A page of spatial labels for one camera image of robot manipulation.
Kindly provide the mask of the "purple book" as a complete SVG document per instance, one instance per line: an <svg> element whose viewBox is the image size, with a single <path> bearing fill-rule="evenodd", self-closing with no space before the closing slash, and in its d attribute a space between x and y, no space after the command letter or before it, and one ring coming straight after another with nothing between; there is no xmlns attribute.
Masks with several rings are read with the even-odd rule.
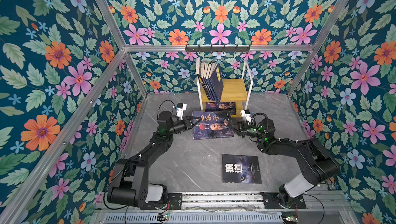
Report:
<svg viewBox="0 0 396 224"><path fill-rule="evenodd" d="M232 117L227 111L194 111L201 121L193 128L193 139L217 139L234 137Z"/></svg>

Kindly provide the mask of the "black hook rail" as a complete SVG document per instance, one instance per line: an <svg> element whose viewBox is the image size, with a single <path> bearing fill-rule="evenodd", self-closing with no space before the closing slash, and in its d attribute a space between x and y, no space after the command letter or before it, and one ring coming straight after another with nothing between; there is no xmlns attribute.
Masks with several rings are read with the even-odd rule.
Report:
<svg viewBox="0 0 396 224"><path fill-rule="evenodd" d="M249 52L250 46L242 45L186 45L186 52L225 52L225 53L236 53L236 52Z"/></svg>

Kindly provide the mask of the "dark illustrated cover book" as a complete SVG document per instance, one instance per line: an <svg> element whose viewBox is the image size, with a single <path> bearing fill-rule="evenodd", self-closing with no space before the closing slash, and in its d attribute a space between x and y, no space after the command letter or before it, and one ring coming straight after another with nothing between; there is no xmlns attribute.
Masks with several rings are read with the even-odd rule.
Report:
<svg viewBox="0 0 396 224"><path fill-rule="evenodd" d="M224 111L236 113L236 102L210 102L206 103L206 111Z"/></svg>

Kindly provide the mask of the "black wolf cover book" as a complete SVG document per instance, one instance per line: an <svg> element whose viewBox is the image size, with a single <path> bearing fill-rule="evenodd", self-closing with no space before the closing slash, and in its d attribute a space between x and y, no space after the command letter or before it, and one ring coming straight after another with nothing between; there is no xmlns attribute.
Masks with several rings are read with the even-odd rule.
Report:
<svg viewBox="0 0 396 224"><path fill-rule="evenodd" d="M258 157L223 154L222 182L262 184Z"/></svg>

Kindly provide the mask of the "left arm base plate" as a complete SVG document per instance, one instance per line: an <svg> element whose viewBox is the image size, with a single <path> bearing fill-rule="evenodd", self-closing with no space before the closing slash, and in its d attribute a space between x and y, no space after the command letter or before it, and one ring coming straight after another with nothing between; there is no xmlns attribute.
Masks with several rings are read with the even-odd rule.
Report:
<svg viewBox="0 0 396 224"><path fill-rule="evenodd" d="M164 193L160 200L155 201L152 205L158 210L180 210L182 201L182 193Z"/></svg>

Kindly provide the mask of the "navy book yellow label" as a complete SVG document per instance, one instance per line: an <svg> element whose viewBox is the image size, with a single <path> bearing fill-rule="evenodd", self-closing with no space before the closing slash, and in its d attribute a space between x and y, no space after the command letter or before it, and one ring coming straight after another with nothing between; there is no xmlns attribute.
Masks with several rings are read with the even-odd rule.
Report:
<svg viewBox="0 0 396 224"><path fill-rule="evenodd" d="M200 65L199 65L199 81L201 83L201 85L203 86L203 89L205 91L205 95L207 97L207 99L209 100L210 95L208 94L208 90L205 84L205 79L204 79L204 75L203 75L203 63L202 61L200 61Z"/></svg>

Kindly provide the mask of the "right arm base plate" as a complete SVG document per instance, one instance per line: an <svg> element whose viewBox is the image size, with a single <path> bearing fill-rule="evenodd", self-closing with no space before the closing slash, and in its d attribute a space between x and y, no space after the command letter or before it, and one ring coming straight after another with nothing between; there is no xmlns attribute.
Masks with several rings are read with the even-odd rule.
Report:
<svg viewBox="0 0 396 224"><path fill-rule="evenodd" d="M265 209L306 209L303 196L298 196L296 198L290 198L286 193L276 192L260 192L263 197Z"/></svg>

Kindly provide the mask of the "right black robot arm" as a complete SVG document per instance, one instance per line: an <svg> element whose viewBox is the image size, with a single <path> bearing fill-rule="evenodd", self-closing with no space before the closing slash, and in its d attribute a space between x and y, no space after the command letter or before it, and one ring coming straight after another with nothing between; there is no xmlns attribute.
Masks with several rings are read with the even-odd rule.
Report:
<svg viewBox="0 0 396 224"><path fill-rule="evenodd" d="M315 138L291 140L276 138L273 120L265 117L259 124L248 121L237 122L232 126L234 133L242 138L255 139L261 153L282 155L297 160L300 172L292 180L283 184L277 194L277 204L289 208L298 203L302 196L340 173L340 166L325 146Z"/></svg>

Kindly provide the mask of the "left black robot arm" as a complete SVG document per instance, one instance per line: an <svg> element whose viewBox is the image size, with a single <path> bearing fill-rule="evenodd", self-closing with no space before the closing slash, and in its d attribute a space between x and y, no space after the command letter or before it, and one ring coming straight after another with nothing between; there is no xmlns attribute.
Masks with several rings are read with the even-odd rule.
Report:
<svg viewBox="0 0 396 224"><path fill-rule="evenodd" d="M167 187L161 184L150 184L149 169L170 149L174 134L191 130L202 120L200 117L185 116L174 121L173 117L174 115L169 111L159 113L158 127L149 144L136 155L117 161L107 189L108 203L140 209L148 204L156 207L168 206Z"/></svg>

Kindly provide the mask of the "wooden shelf white frame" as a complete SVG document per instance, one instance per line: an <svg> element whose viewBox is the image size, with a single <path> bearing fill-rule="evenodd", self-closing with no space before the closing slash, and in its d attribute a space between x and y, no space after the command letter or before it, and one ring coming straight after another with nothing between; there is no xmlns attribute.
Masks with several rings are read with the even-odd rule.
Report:
<svg viewBox="0 0 396 224"><path fill-rule="evenodd" d="M250 78L250 86L249 90L246 89L244 76L245 73L248 73ZM221 102L236 102L236 115L237 118L241 118L240 112L242 110L248 109L248 104L253 88L253 74L251 72L248 61L244 61L242 66L242 76L241 78L230 78L223 79L223 92ZM206 103L216 102L209 101L204 93L203 97L199 94L200 108L201 111L206 111L205 106Z"/></svg>

